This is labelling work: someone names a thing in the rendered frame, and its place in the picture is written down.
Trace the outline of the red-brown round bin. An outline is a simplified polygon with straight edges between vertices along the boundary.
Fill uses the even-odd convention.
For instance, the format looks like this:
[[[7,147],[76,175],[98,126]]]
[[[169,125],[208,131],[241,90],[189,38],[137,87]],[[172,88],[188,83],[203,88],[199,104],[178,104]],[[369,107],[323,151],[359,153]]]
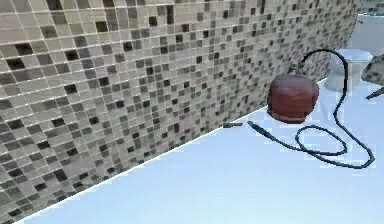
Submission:
[[[286,124],[301,124],[314,110],[319,85],[302,75],[280,75],[270,85],[267,113]]]

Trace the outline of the dark grey rod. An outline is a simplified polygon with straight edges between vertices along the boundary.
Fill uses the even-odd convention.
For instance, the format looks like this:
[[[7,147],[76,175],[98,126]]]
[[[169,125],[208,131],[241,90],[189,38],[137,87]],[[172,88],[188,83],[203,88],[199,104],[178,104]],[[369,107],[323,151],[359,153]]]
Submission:
[[[372,92],[370,95],[366,97],[367,100],[378,97],[380,95],[384,94],[384,87]]]

